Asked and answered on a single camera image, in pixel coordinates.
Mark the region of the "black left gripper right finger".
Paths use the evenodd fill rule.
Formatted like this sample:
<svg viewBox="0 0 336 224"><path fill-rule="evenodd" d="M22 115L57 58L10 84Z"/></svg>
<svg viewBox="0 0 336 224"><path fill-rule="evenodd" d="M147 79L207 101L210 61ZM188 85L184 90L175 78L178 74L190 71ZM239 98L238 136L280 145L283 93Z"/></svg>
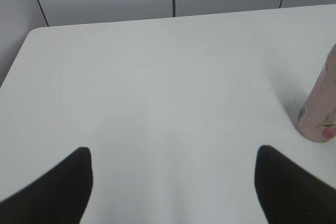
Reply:
<svg viewBox="0 0 336 224"><path fill-rule="evenodd" d="M335 223L335 189L270 145L258 149L255 190L268 223Z"/></svg>

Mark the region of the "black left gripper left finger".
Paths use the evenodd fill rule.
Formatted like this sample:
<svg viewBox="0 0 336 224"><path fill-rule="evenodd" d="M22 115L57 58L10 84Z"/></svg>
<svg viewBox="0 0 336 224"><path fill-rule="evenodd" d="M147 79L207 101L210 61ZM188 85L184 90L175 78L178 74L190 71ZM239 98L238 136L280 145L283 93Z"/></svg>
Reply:
<svg viewBox="0 0 336 224"><path fill-rule="evenodd" d="M91 152L73 151L37 180L1 201L1 223L80 223L93 187Z"/></svg>

